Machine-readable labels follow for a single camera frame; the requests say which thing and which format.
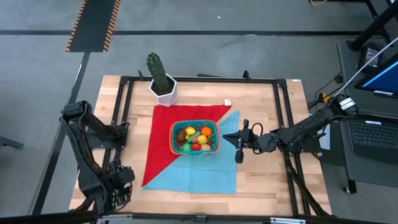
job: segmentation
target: red cloth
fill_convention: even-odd
[[[155,106],[149,137],[147,164],[142,186],[148,184],[180,155],[169,146],[169,132],[176,121],[209,119],[218,121],[231,106]]]

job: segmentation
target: white cable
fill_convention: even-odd
[[[379,56],[379,54],[381,54],[384,50],[386,50],[388,47],[390,47],[395,41],[397,41],[398,40],[398,37],[395,39],[395,40],[393,40],[390,44],[388,44],[387,46],[385,46],[379,53],[377,53],[370,61],[368,61],[364,66],[362,66],[362,68],[361,69],[359,69],[356,73],[355,73],[355,75],[352,77],[352,78],[350,78],[350,80],[348,80],[348,82],[339,90],[339,91],[337,91],[337,93],[333,96],[333,97],[335,97],[335,96],[337,96],[341,91],[343,91],[344,90],[344,88],[346,88],[347,86],[348,86],[348,84],[350,84],[351,83],[351,81],[353,81],[353,79],[364,69],[364,67],[366,67],[369,63],[371,63],[371,61],[373,61],[377,56]]]

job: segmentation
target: white hexagonal pot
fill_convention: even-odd
[[[177,96],[177,82],[169,75],[166,74],[167,77],[172,81],[174,84],[173,91],[169,94],[158,96],[153,90],[152,86],[154,84],[154,80],[152,79],[150,85],[149,85],[149,90],[155,95],[156,97],[156,102],[158,105],[162,106],[171,106],[173,103],[176,102],[178,96]]]

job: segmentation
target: cactus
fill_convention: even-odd
[[[147,58],[147,66],[154,79],[154,90],[161,94],[170,93],[172,91],[172,84],[166,76],[162,61],[155,53],[150,53]]]

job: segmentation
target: laptop keyboard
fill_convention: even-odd
[[[398,127],[349,122],[353,144],[398,149]]]

